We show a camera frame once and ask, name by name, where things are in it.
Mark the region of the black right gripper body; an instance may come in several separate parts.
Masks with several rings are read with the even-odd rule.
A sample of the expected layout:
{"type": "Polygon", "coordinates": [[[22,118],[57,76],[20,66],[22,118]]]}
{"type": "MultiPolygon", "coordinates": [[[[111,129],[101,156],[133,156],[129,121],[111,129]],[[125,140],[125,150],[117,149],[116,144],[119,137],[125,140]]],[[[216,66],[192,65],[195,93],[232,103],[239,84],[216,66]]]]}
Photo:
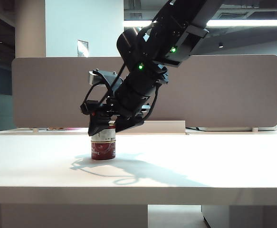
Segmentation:
{"type": "Polygon", "coordinates": [[[133,117],[145,110],[143,105],[151,96],[153,86],[133,88],[123,85],[121,88],[106,88],[105,95],[100,101],[89,100],[91,87],[85,96],[85,114],[90,117],[111,119],[113,116],[133,117]]]}

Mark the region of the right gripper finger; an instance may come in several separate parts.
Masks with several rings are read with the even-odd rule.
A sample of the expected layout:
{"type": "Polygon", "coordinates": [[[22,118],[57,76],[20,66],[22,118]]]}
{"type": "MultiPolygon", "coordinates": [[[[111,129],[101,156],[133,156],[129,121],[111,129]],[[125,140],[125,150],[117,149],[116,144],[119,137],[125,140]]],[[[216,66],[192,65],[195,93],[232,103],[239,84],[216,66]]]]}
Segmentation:
{"type": "Polygon", "coordinates": [[[115,120],[115,132],[121,132],[126,129],[130,129],[136,126],[143,125],[144,120],[142,117],[137,116],[137,117],[123,117],[119,116],[115,120]]]}
{"type": "Polygon", "coordinates": [[[110,117],[90,116],[88,135],[93,136],[109,127],[110,117]]]}

